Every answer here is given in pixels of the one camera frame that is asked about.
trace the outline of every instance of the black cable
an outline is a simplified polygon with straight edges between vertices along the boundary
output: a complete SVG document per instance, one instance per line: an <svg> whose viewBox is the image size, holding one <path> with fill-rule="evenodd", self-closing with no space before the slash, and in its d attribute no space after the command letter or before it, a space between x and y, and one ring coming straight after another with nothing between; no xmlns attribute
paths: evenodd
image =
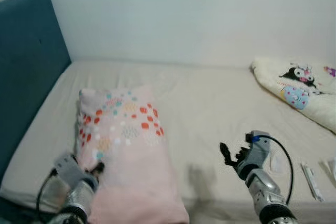
<svg viewBox="0 0 336 224"><path fill-rule="evenodd" d="M287 199L286 199L286 205L288 205L290 197L292 196L293 183L294 183L293 182L294 181L294 171L293 171L292 160L290 159L290 156L289 156L288 152L286 151L286 149L284 148L284 146L278 140L276 140L274 137L271 137L269 135L257 135L257 136L254 136L253 138L260 138L260 137L268 138L268 139L276 142L281 147L281 149L283 150L283 152L285 153L285 155L287 156L287 159L288 159L288 162L289 162L289 166L290 166L290 186L289 186L288 196L287 196Z"/></svg>
<svg viewBox="0 0 336 224"><path fill-rule="evenodd" d="M56 169L52 169L50 174L46 177L46 179L44 180L41 188L40 188L40 191L38 192L38 195L37 195L37 199L36 199L36 212L37 212L37 218L40 222L42 223L47 223L46 220L44 220L41 216L41 212L40 212L40 201L41 201L41 196L42 196L42 193L43 193L43 190L44 188L46 187L47 183L49 182L49 180L51 179L51 177L53 176L56 176L57 175L57 171Z"/></svg>

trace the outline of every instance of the cable connector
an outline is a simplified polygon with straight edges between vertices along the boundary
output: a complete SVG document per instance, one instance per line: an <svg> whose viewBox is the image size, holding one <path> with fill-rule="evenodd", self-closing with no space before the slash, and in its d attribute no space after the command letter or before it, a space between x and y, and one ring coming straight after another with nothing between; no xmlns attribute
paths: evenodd
<svg viewBox="0 0 336 224"><path fill-rule="evenodd" d="M256 143L256 142L258 142L259 140L260 140L260 137L259 137L259 136L254 136L254 137L252 137L251 142L252 142L252 143Z"/></svg>

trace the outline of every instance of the white pillow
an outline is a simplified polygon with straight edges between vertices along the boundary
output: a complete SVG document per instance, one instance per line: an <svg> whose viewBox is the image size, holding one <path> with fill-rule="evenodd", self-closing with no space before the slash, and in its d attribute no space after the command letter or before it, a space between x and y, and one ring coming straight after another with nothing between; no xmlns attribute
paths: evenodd
<svg viewBox="0 0 336 224"><path fill-rule="evenodd" d="M258 58L252 68L262 86L336 133L335 67Z"/></svg>

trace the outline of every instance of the pink pillow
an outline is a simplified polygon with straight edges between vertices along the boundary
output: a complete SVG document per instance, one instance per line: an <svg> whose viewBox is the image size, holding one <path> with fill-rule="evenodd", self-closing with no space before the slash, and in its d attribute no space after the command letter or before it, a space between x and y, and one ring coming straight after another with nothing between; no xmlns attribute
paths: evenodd
<svg viewBox="0 0 336 224"><path fill-rule="evenodd" d="M150 86L82 89L78 162L105 163L90 223L188 223Z"/></svg>

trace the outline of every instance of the white wall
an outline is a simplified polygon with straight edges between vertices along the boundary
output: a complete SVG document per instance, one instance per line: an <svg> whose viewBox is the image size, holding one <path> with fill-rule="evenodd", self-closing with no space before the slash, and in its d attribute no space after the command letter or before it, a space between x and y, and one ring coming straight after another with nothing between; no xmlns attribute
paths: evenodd
<svg viewBox="0 0 336 224"><path fill-rule="evenodd" d="M336 63L336 0L52 0L73 60Z"/></svg>

